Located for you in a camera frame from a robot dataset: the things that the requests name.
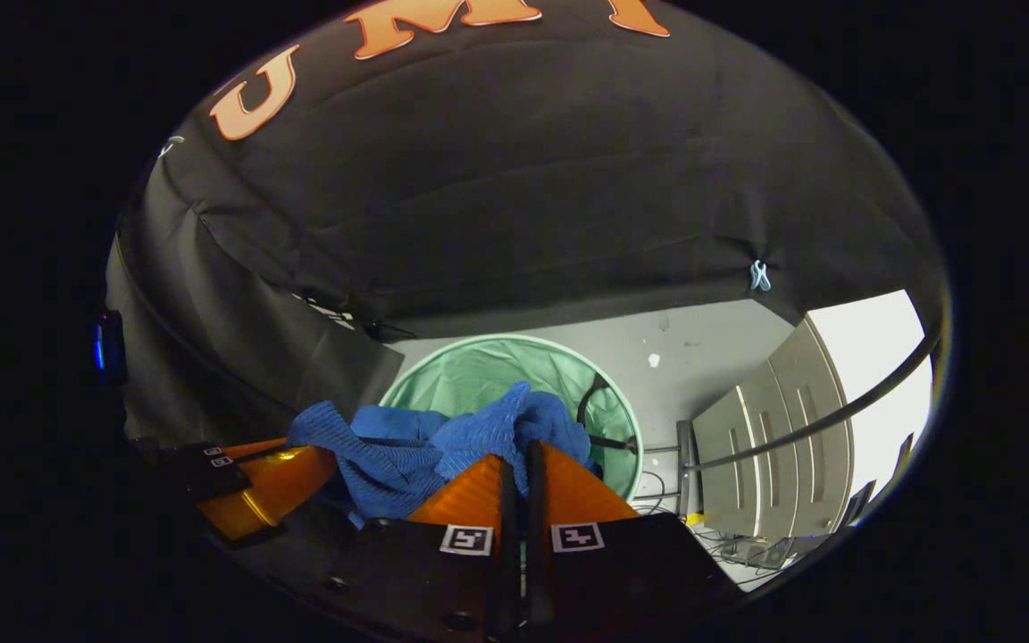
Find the blue cloth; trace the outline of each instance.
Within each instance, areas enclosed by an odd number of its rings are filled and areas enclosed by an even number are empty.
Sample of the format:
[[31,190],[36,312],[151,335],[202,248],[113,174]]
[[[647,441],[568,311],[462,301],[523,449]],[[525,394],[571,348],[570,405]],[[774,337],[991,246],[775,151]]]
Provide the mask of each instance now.
[[447,419],[433,410],[363,406],[349,428],[331,402],[293,420],[289,446],[312,444],[335,454],[347,494],[326,488],[323,499],[360,517],[407,517],[447,481],[494,453],[511,464],[523,497],[530,492],[526,450],[554,444],[596,470],[590,436],[559,396],[518,383],[478,413]]

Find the white wall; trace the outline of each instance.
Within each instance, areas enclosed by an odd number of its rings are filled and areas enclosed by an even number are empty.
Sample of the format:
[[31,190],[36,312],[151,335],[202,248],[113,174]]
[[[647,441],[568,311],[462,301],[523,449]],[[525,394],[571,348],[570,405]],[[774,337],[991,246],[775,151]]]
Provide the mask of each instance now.
[[[850,402],[879,384],[924,338],[907,292],[851,301],[809,312],[828,350]],[[931,410],[931,359],[920,363],[907,380],[852,417],[853,472],[849,494],[876,480],[883,489],[895,470],[899,444],[908,434],[919,439]]]

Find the gray floor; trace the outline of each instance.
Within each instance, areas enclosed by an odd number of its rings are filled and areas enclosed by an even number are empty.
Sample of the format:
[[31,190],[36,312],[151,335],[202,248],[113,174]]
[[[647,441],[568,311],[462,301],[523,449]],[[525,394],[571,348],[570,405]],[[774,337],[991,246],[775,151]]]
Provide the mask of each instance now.
[[[583,324],[520,330],[584,355],[629,399],[641,424],[644,448],[675,444],[675,424],[700,415],[769,359],[792,326],[756,301],[725,301],[630,315]],[[405,373],[427,355],[465,337],[399,342]],[[677,453],[646,455],[645,471],[677,489]],[[642,475],[637,496],[661,493],[653,475]],[[689,507],[698,507],[690,485]],[[653,501],[636,501],[642,508]],[[662,502],[674,508],[674,500]]]

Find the screw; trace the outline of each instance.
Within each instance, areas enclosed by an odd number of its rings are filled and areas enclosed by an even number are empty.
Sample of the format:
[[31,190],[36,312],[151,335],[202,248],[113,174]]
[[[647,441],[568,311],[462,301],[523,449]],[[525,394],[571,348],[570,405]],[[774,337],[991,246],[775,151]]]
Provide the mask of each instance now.
[[327,578],[323,581],[323,584],[330,591],[335,592],[335,594],[348,594],[348,583],[344,582],[344,578],[335,577]]
[[449,630],[457,630],[459,632],[469,632],[477,627],[477,622],[474,621],[474,617],[470,615],[470,612],[454,612],[447,614],[443,618],[443,624],[449,628]]

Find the metal cabinet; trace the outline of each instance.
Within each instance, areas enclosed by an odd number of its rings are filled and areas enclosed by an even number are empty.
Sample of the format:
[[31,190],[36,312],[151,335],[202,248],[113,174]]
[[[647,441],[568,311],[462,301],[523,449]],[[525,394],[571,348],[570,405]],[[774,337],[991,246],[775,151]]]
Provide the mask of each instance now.
[[[764,365],[738,387],[748,412],[755,446],[772,442],[792,431],[780,387],[771,366]],[[792,536],[800,490],[796,448],[794,443],[756,456],[761,490],[760,513],[752,536],[786,538]]]
[[[732,456],[752,446],[752,431],[738,391],[732,390],[694,420],[699,455]],[[701,472],[706,522],[715,530],[747,533],[759,515],[760,486],[754,460],[704,469]]]
[[[792,428],[800,429],[844,406],[837,371],[808,319],[777,348],[769,366],[784,395]],[[792,536],[831,533],[841,523],[852,481],[850,421],[795,443],[796,519]]]
[[[699,460],[771,442],[843,405],[837,372],[805,319],[768,362],[694,420]],[[712,529],[765,538],[830,533],[849,499],[852,430],[846,421],[700,473]]]

